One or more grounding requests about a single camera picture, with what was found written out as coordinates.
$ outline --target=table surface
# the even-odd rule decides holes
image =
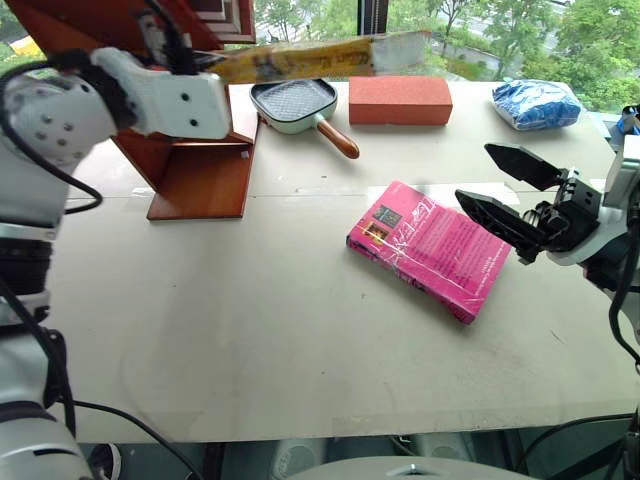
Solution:
[[[579,268],[544,256],[524,267],[511,254],[464,327],[345,247],[396,179],[506,182],[521,210],[551,198],[500,172],[487,141],[523,144],[587,179],[606,175],[613,153],[586,115],[563,130],[518,133],[492,111],[490,87],[451,83],[446,127],[349,128],[339,84],[331,122],[359,143],[360,159],[318,132],[262,128],[241,220],[148,222],[152,192],[113,144],[99,145],[77,176],[107,199],[65,219],[49,279],[47,326],[67,339],[77,398],[139,415],[174,441],[459,431],[631,411],[640,381],[609,332],[608,299]],[[79,439],[148,437],[81,411]]]

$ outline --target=pan handle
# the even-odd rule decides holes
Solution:
[[[316,128],[347,157],[358,158],[360,156],[360,149],[355,142],[339,130],[336,130],[324,118],[317,123]]]

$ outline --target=pink book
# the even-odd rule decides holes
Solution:
[[[393,182],[347,236],[347,245],[475,320],[511,247],[465,215]]]

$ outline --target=blue plastic bag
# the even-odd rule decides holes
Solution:
[[[493,104],[516,130],[542,130],[573,125],[580,102],[562,87],[542,80],[513,80],[493,90]]]

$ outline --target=wooden stand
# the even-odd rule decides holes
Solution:
[[[142,0],[78,2],[77,0],[7,0],[40,48],[52,53],[114,46],[142,53],[144,44],[132,12]],[[191,34],[198,50],[222,48],[216,36],[185,0],[163,5]],[[227,91],[233,118],[231,133],[219,141],[176,140],[133,131],[120,133],[115,143],[156,191],[150,220],[241,217],[249,185],[258,118],[248,90]]]

